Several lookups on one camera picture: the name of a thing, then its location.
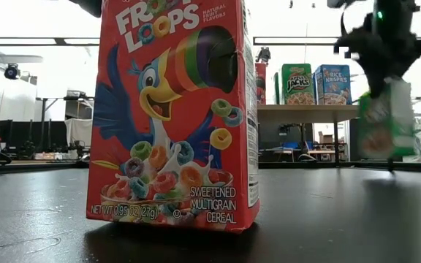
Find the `black partition panel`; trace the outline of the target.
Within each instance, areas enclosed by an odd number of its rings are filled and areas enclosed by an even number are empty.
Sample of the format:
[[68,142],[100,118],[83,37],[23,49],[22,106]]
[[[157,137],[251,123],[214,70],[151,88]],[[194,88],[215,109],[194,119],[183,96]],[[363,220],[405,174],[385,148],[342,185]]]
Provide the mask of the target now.
[[350,161],[359,161],[359,119],[354,118],[349,121],[349,157]]

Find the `white hanging cloth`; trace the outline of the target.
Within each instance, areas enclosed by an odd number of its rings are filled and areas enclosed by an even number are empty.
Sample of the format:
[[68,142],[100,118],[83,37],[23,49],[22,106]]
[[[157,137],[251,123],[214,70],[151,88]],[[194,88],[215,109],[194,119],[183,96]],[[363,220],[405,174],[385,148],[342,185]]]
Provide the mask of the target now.
[[91,146],[92,120],[70,118],[65,120],[67,142],[80,141],[84,146]]

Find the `black hanging ceiling device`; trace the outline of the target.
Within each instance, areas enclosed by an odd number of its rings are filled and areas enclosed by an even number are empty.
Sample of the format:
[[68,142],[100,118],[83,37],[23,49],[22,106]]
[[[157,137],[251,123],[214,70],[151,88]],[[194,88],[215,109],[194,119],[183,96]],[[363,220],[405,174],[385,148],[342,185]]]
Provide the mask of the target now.
[[260,51],[256,57],[257,63],[264,63],[268,64],[269,60],[271,59],[270,50],[268,47],[261,47]]

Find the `black background table frame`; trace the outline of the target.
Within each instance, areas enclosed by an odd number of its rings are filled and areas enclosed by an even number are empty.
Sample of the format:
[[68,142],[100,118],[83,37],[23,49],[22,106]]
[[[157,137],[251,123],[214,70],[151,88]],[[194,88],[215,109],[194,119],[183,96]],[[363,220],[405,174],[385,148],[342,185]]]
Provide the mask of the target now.
[[65,102],[68,101],[76,101],[78,104],[83,102],[86,106],[93,108],[93,106],[89,103],[89,101],[93,101],[93,96],[64,96],[64,97],[37,97],[37,101],[41,101],[42,109],[41,109],[41,134],[40,134],[40,141],[39,145],[37,146],[37,150],[44,152],[45,150],[45,114],[46,111],[52,107],[58,100],[64,100]]

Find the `blue Rice Krispies cereal box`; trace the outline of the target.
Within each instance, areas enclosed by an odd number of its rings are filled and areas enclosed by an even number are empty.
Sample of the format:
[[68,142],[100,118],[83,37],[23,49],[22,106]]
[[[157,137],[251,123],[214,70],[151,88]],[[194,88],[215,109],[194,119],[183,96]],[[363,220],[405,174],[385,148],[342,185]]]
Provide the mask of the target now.
[[320,65],[314,73],[314,79],[318,104],[350,105],[352,103],[348,65]]

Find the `wooden shelf black legs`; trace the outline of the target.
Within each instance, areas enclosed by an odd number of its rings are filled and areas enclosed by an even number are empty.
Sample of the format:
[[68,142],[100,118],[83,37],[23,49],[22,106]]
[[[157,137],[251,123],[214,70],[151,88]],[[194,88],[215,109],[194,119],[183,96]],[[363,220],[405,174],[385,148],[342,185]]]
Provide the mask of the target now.
[[338,123],[357,117],[357,105],[259,105],[258,121],[277,123],[332,123],[334,127],[335,167],[340,167]]

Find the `black round ceiling fixture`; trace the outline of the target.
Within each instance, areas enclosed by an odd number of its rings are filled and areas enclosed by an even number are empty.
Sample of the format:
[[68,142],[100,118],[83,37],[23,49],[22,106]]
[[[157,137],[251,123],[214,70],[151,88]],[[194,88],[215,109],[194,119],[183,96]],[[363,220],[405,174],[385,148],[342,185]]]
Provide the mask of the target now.
[[18,64],[8,64],[4,70],[4,76],[9,80],[17,80],[20,78],[20,70]]

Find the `black background desk panel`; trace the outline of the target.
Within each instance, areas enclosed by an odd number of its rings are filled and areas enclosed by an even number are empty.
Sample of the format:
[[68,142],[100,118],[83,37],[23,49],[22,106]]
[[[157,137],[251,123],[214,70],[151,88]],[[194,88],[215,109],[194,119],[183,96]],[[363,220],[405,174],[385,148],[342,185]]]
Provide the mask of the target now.
[[2,149],[28,156],[34,152],[68,148],[67,126],[63,121],[0,121]]

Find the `background work table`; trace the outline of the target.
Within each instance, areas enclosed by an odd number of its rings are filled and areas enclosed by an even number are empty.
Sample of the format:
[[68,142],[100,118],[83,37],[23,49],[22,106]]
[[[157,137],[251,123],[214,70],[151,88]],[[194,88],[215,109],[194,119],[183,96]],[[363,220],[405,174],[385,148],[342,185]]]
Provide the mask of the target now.
[[280,146],[259,149],[260,162],[331,162],[335,161],[333,145],[317,142],[283,142]]

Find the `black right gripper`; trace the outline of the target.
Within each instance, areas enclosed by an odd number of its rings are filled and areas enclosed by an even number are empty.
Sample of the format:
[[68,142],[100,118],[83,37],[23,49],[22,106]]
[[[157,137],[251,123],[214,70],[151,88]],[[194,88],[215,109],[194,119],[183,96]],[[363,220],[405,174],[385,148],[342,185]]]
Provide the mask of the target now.
[[355,61],[367,77],[371,98],[381,95],[387,77],[403,77],[421,57],[421,39],[415,34],[385,42],[368,31],[351,31],[337,39],[334,51],[338,53],[342,47],[347,49],[345,56],[358,54]]

